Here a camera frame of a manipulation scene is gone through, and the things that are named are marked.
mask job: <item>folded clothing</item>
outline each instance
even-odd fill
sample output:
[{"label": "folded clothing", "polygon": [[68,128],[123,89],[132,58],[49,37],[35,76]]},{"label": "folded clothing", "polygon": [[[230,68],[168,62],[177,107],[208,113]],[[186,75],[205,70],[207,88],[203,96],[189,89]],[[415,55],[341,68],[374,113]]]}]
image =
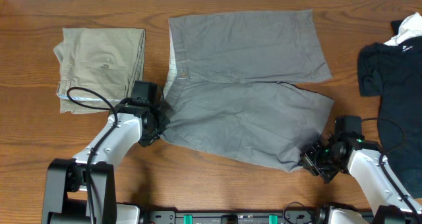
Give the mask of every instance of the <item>folded clothing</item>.
[{"label": "folded clothing", "polygon": [[[414,198],[422,198],[422,36],[397,46],[374,43],[364,47],[357,76],[361,96],[382,96],[380,118],[396,121],[406,132],[400,149],[387,155],[394,174]],[[378,122],[385,151],[403,142],[395,124]]]},{"label": "folded clothing", "polygon": [[[91,89],[112,103],[130,96],[136,80],[142,80],[145,31],[142,29],[63,29],[63,42],[54,48],[60,62],[57,96],[60,112],[100,112],[75,106],[68,100],[70,87]],[[88,92],[73,91],[72,98],[91,106],[106,107]]]},{"label": "folded clothing", "polygon": [[284,83],[331,78],[311,11],[257,11],[169,20],[165,87],[171,144],[294,171],[333,101]]}]

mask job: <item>white cloth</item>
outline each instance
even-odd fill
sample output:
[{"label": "white cloth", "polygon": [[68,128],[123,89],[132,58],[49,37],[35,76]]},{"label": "white cloth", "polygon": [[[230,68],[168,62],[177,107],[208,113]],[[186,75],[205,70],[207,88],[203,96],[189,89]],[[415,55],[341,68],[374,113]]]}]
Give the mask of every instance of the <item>white cloth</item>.
[{"label": "white cloth", "polygon": [[404,19],[398,28],[398,35],[385,42],[384,45],[397,46],[405,40],[417,36],[422,36],[422,16],[419,13],[415,13]]},{"label": "white cloth", "polygon": [[177,76],[177,67],[176,67],[176,58],[174,56],[174,46],[173,46],[173,39],[171,38],[171,30],[170,30],[170,60],[169,60],[169,73],[167,74],[167,82],[163,89],[164,97],[167,96],[171,85],[173,84],[174,80]]}]

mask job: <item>gray fabric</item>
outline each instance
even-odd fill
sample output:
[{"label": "gray fabric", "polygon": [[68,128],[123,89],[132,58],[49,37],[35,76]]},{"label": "gray fabric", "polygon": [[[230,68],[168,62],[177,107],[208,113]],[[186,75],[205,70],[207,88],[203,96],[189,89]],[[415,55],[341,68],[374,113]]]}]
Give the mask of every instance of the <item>gray fabric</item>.
[{"label": "gray fabric", "polygon": [[[57,89],[60,112],[94,113],[71,103],[66,91],[72,86],[91,89],[110,102],[130,96],[135,80],[142,80],[145,31],[142,29],[63,29],[63,42],[54,48],[60,62],[61,81]],[[85,104],[106,107],[92,94],[73,91],[72,97]]]},{"label": "gray fabric", "polygon": [[171,122],[162,138],[287,172],[301,168],[299,154],[320,136],[333,104],[280,82],[331,78],[312,12],[183,16],[169,24],[177,74],[166,85]]},{"label": "gray fabric", "polygon": [[182,16],[169,24],[180,78],[298,83],[332,77],[311,10]]}]

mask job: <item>gray shorts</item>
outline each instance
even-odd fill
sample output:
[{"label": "gray shorts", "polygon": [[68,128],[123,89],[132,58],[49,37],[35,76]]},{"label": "gray shorts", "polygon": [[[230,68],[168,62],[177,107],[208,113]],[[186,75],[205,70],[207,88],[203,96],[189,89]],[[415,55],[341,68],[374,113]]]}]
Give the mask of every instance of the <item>gray shorts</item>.
[{"label": "gray shorts", "polygon": [[326,124],[333,101],[288,83],[331,78],[311,11],[169,20],[169,143],[284,171]]}]

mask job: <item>green connector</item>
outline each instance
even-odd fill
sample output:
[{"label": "green connector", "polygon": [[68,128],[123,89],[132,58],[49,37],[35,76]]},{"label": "green connector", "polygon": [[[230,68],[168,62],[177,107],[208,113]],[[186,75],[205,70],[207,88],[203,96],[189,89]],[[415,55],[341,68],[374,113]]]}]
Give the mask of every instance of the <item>green connector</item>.
[{"label": "green connector", "polygon": [[270,224],[278,224],[278,216],[270,215]]},{"label": "green connector", "polygon": [[192,224],[192,215],[184,215],[183,224]]}]

